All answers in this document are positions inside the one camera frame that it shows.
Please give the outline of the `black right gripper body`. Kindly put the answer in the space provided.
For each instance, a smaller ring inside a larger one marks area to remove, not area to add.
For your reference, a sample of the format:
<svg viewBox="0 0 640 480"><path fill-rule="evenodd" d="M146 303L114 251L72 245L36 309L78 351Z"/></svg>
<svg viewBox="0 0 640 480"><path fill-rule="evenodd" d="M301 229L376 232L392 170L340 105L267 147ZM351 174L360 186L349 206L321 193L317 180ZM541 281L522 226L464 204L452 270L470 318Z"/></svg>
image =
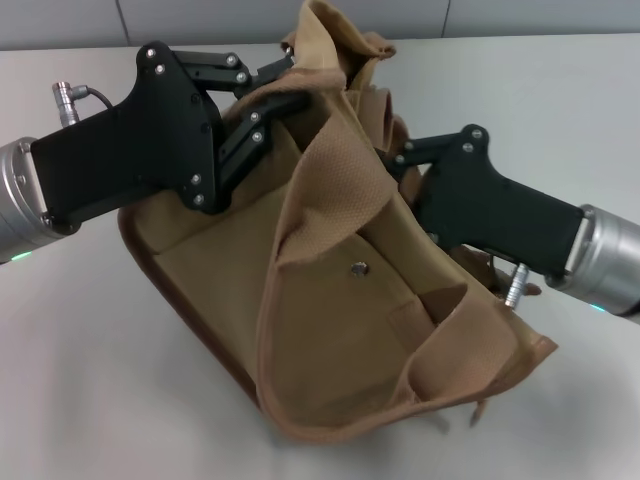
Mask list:
<svg viewBox="0 0 640 480"><path fill-rule="evenodd" d="M500 174L489 158L486 129L470 124L462 130L473 136L463 145L464 164L428 164L414 206L419 224L445 250L470 245L541 275L564 275L583 211Z"/></svg>

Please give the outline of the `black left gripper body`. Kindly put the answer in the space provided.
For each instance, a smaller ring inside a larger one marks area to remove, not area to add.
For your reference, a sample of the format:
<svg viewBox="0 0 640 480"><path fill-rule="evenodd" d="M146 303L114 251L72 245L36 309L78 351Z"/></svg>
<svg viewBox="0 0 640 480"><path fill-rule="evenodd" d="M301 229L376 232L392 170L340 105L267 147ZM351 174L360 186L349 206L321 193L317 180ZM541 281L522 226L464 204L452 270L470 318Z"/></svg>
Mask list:
<svg viewBox="0 0 640 480"><path fill-rule="evenodd" d="M88 87L53 85L62 128L30 146L51 225L76 227L164 190L191 210L227 209L217 207L220 112L174 51L164 43L142 47L129 95L85 119L75 104Z"/></svg>

